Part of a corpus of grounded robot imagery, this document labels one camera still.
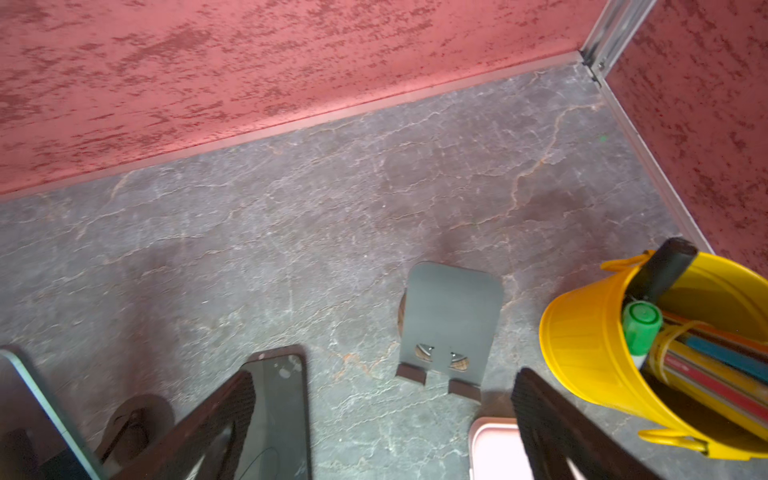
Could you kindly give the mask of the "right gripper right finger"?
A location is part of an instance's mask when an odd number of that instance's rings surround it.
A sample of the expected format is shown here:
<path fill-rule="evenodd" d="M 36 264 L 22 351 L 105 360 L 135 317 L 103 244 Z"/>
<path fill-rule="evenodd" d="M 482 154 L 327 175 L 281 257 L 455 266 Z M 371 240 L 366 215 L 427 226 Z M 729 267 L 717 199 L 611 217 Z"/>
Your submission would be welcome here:
<path fill-rule="evenodd" d="M 656 479 L 534 370 L 515 378 L 511 400 L 535 479 Z"/>

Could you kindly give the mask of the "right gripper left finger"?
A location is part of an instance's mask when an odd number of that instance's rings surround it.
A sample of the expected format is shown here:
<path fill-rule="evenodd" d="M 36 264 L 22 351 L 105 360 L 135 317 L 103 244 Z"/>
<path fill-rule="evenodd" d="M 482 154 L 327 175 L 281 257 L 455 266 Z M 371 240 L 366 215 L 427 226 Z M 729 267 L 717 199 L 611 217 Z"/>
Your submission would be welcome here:
<path fill-rule="evenodd" d="M 240 370 L 116 479 L 232 479 L 242 455 L 256 393 L 252 376 Z"/>

